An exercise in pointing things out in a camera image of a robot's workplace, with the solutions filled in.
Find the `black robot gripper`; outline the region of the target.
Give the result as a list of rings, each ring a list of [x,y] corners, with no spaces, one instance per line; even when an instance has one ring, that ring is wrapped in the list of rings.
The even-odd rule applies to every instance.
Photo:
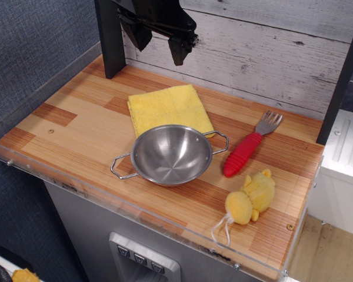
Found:
[[[143,51],[156,32],[166,36],[175,66],[182,66],[192,52],[198,35],[196,22],[182,9],[179,1],[115,1],[118,16],[128,38]]]

